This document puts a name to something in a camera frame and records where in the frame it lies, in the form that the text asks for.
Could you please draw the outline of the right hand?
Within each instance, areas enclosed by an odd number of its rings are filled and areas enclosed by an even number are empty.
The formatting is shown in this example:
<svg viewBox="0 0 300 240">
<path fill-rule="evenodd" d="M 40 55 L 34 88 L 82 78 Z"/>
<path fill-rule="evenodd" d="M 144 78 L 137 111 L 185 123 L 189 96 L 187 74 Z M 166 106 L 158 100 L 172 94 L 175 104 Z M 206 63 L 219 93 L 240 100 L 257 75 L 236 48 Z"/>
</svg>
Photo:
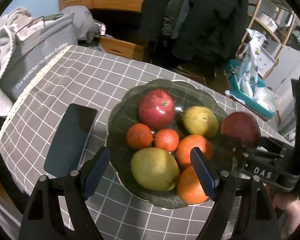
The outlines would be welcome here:
<svg viewBox="0 0 300 240">
<path fill-rule="evenodd" d="M 266 191 L 273 208 L 287 213 L 286 221 L 280 231 L 281 239 L 288 239 L 300 225 L 300 199 L 293 193 L 276 192 L 269 185 L 266 185 Z"/>
</svg>

